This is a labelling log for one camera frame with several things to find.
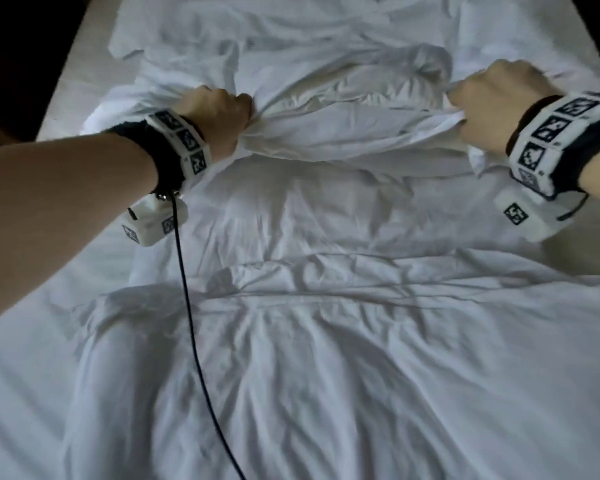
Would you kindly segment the person's left hand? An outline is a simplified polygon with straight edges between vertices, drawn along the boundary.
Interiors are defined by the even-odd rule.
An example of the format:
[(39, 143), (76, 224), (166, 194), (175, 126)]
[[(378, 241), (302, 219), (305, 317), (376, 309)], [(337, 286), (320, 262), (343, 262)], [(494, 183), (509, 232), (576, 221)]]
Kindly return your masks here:
[(213, 163), (232, 156), (230, 142), (230, 99), (235, 96), (222, 88), (199, 86), (186, 91), (173, 110), (196, 127), (208, 145)]

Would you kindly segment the black marker wrist band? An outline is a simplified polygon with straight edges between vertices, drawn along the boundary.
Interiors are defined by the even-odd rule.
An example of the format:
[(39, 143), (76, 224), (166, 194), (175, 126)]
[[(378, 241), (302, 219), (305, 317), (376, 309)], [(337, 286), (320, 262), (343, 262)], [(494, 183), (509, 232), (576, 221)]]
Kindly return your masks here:
[(600, 152), (600, 93), (545, 97), (520, 119), (506, 146), (511, 177), (545, 201), (583, 193), (579, 178)]
[(126, 121), (108, 132), (131, 140), (151, 156), (158, 175), (152, 194), (163, 198), (197, 186), (212, 165), (209, 145), (197, 126), (170, 109)]

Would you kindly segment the person's left forearm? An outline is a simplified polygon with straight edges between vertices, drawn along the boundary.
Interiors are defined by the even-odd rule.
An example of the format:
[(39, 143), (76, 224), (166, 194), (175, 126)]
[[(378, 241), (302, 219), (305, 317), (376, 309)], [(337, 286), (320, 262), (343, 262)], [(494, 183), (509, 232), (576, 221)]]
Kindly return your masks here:
[(0, 146), (0, 315), (157, 182), (151, 156), (116, 134)]

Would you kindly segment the white bed mattress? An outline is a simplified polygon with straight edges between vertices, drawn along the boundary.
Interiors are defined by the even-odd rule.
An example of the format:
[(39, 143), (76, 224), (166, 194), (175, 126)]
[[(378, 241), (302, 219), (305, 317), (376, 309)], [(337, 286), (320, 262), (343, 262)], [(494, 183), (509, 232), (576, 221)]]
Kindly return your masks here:
[(238, 480), (189, 330), (173, 233), (118, 219), (0, 317), (0, 479)]

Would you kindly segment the white bed sheet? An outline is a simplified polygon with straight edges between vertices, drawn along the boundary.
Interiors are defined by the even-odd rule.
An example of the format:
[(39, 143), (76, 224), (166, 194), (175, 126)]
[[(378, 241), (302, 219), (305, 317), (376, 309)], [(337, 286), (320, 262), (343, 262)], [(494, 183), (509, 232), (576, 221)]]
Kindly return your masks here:
[(572, 0), (123, 0), (143, 51), (83, 131), (250, 93), (180, 236), (217, 418), (250, 480), (600, 480), (600, 204), (528, 242), (451, 84), (527, 59), (600, 91)]

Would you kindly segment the person's right hand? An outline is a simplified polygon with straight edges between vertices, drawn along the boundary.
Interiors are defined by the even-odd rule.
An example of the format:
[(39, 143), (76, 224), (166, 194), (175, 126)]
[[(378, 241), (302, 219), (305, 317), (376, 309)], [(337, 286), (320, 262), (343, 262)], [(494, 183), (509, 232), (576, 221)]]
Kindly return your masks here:
[(563, 96), (535, 66), (527, 61), (497, 60), (469, 77), (484, 77), (478, 112), (486, 151), (503, 155), (523, 115), (538, 101)]

